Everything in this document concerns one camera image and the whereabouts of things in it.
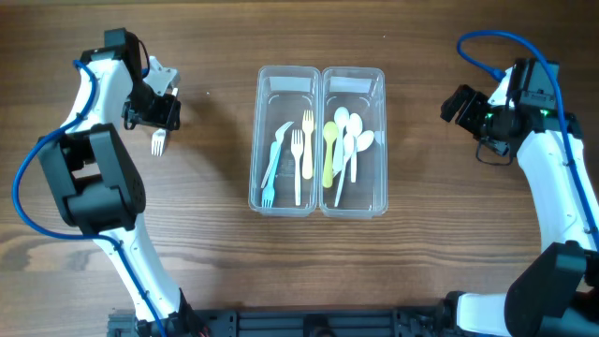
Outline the white fork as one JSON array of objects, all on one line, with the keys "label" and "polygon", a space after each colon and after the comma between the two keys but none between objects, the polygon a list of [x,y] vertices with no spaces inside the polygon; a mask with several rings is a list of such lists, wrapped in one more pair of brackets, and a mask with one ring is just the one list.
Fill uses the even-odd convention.
[{"label": "white fork", "polygon": [[[286,123],[284,123],[282,126],[280,126],[280,127],[279,127],[279,128],[276,130],[276,132],[275,132],[275,151],[274,151],[276,154],[278,154],[278,153],[279,153],[279,151],[280,151],[281,145],[282,145],[282,143],[283,143],[283,140],[284,140],[284,137],[285,137],[285,131],[286,131],[286,130],[287,130],[287,129],[288,129],[288,128],[289,128],[289,127],[292,125],[292,124],[293,124],[293,123],[292,123],[291,121],[289,121],[289,122],[286,122]],[[267,169],[266,169],[266,172],[265,172],[264,178],[263,178],[263,180],[262,180],[262,184],[261,184],[261,187],[262,187],[262,188],[264,188],[264,187],[266,186],[267,182],[268,182],[268,178],[269,178],[269,176],[270,176],[270,172],[271,172],[271,170],[272,170],[272,167],[273,167],[273,165],[274,165],[274,160],[273,160],[273,159],[271,159],[271,160],[270,160],[270,162],[269,162],[269,164],[268,164],[268,166],[267,166]]]},{"label": "white fork", "polygon": [[295,161],[295,173],[294,173],[294,196],[295,205],[301,204],[301,187],[300,187],[300,159],[303,154],[303,136],[299,129],[294,129],[291,136],[291,153]]},{"label": "white fork", "polygon": [[166,147],[166,139],[168,135],[168,131],[174,126],[175,123],[175,109],[177,107],[178,102],[178,88],[173,88],[171,95],[173,96],[172,105],[170,107],[170,111],[168,114],[167,122],[164,127],[159,128],[153,133],[152,137],[152,149],[151,153],[155,156],[162,156]]}]

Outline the clear plastic container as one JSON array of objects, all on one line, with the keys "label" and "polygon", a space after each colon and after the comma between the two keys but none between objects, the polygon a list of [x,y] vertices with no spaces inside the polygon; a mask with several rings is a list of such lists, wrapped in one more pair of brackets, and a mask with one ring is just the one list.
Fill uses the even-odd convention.
[{"label": "clear plastic container", "polygon": [[380,216],[388,208],[385,75],[372,67],[329,67],[322,94],[320,209],[328,217]]},{"label": "clear plastic container", "polygon": [[[306,217],[315,211],[319,201],[323,163],[322,79],[320,72],[309,66],[263,66],[257,77],[253,143],[249,171],[249,207],[266,216]],[[291,153],[294,129],[302,131],[305,110],[314,112],[312,154],[314,174],[310,180],[300,179],[301,204],[295,205],[295,161]],[[261,206],[262,180],[270,162],[270,147],[275,132],[284,123],[293,124],[285,131],[274,181],[275,197],[271,208]]]}]

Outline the white spoon four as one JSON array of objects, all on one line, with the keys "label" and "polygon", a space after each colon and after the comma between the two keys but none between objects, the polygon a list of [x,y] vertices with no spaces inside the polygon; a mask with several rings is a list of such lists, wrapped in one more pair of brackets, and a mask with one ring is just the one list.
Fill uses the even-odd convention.
[{"label": "white spoon four", "polygon": [[346,107],[339,107],[334,113],[334,122],[338,128],[338,135],[335,141],[333,155],[333,173],[336,174],[342,169],[343,161],[343,132],[349,122],[349,111]]}]

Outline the yellow plastic spoon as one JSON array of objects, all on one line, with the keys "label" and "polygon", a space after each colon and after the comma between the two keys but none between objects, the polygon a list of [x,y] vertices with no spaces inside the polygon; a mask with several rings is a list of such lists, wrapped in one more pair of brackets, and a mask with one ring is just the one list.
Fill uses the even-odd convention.
[{"label": "yellow plastic spoon", "polygon": [[323,180],[325,188],[332,187],[333,184],[333,144],[338,136],[338,128],[334,121],[326,122],[323,128],[323,137],[326,144]]}]

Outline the yellow plastic fork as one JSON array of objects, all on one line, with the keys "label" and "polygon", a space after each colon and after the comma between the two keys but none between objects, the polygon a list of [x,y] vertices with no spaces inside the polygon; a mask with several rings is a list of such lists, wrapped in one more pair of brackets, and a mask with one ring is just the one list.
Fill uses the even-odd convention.
[{"label": "yellow plastic fork", "polygon": [[313,154],[312,154],[312,133],[314,132],[314,112],[305,110],[302,118],[302,131],[304,133],[304,151],[302,163],[302,178],[310,180],[313,177]]}]

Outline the light blue plastic fork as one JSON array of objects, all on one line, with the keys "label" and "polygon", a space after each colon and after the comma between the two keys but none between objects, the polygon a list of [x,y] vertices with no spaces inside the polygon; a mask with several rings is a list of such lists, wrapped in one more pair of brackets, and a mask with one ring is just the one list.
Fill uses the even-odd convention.
[{"label": "light blue plastic fork", "polygon": [[275,181],[275,176],[276,176],[276,169],[277,169],[278,163],[279,163],[280,151],[278,154],[276,154],[274,151],[275,151],[275,141],[271,144],[271,147],[270,147],[270,159],[274,160],[274,165],[270,172],[268,182],[262,191],[261,206],[263,208],[271,208],[273,206],[273,201],[274,201],[274,197],[275,197],[274,181]]}]

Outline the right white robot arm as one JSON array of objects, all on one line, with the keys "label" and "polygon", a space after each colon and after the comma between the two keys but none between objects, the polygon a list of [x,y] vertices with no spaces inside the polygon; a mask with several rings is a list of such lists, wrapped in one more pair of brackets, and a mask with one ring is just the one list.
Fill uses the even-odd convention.
[{"label": "right white robot arm", "polygon": [[494,336],[597,335],[598,202],[576,117],[559,110],[552,89],[497,90],[487,97],[468,85],[444,102],[441,117],[518,161],[542,248],[504,294],[449,294],[443,328]]}]

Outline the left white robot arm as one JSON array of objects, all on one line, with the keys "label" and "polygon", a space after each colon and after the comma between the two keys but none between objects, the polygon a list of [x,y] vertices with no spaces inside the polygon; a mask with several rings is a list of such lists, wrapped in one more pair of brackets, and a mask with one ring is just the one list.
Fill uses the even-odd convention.
[{"label": "left white robot arm", "polygon": [[145,187],[120,128],[176,130],[178,72],[163,68],[142,42],[85,51],[66,121],[41,138],[37,158],[63,220],[108,256],[135,305],[138,336],[207,336],[209,330],[168,275],[145,227]]}]

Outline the white spoon three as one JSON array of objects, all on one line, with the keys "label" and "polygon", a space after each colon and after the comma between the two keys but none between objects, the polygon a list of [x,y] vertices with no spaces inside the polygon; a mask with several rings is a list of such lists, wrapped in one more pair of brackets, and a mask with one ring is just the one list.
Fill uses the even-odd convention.
[{"label": "white spoon three", "polygon": [[358,137],[356,141],[357,152],[363,152],[367,150],[373,143],[374,133],[371,130],[363,131]]}]

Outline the white spoon one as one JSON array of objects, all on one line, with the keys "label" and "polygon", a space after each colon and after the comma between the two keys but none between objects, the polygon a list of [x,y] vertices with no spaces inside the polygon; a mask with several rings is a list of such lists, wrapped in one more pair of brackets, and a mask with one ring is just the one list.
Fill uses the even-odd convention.
[{"label": "white spoon one", "polygon": [[357,113],[351,113],[349,117],[349,122],[346,127],[346,131],[348,134],[351,134],[355,140],[355,150],[350,159],[350,174],[351,174],[351,182],[354,183],[357,179],[357,137],[362,133],[363,122],[360,116]]}]

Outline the white spoon two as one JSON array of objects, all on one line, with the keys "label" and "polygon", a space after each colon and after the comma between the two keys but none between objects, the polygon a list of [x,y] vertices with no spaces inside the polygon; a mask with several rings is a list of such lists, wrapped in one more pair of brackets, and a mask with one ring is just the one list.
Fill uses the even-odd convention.
[{"label": "white spoon two", "polygon": [[347,163],[350,161],[350,158],[351,158],[354,150],[355,150],[354,137],[351,134],[346,134],[343,137],[343,165],[342,165],[342,170],[341,170],[341,176],[338,181],[338,187],[337,187],[337,192],[336,192],[336,197],[335,197],[335,202],[334,202],[335,207],[339,206],[341,194],[343,191]]}]

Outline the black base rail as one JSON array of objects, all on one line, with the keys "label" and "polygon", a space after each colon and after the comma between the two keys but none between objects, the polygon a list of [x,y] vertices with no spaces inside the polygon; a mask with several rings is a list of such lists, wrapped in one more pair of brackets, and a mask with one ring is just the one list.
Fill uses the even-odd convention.
[{"label": "black base rail", "polygon": [[433,307],[337,311],[197,310],[210,336],[466,336],[440,329]]}]

